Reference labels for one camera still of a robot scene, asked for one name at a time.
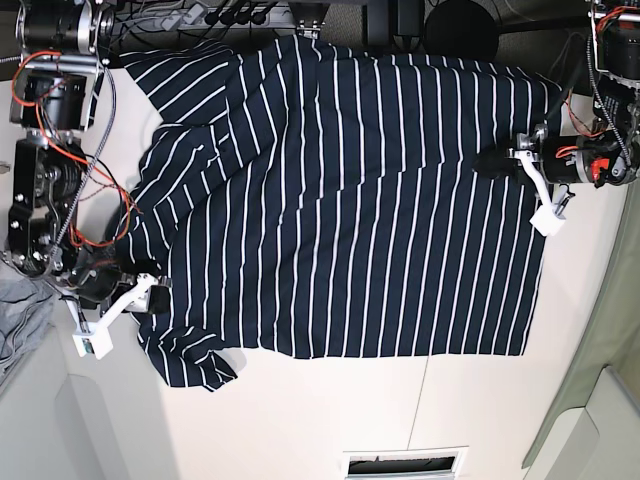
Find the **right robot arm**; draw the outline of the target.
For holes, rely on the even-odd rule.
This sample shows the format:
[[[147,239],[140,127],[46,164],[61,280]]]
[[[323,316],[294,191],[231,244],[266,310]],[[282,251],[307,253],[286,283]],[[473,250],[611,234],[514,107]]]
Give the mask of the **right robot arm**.
[[[93,125],[100,88],[111,78],[114,21],[103,1],[20,4],[10,121],[25,136],[15,144],[5,260],[31,280],[69,290],[78,307],[164,313],[170,280],[116,257],[126,226],[98,242],[77,228],[82,192],[100,162],[99,154],[84,153],[77,135]]]

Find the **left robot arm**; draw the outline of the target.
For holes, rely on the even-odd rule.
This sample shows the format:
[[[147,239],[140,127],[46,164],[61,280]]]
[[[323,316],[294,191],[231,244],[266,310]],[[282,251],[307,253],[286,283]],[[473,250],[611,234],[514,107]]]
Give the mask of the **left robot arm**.
[[[529,160],[542,176],[543,192],[550,184],[600,188],[639,177],[639,3],[591,1],[588,12],[573,21],[589,28],[585,57],[542,121],[479,154],[473,164],[479,175],[532,184],[525,172]],[[571,107],[573,88],[584,74],[593,94],[590,126]]]

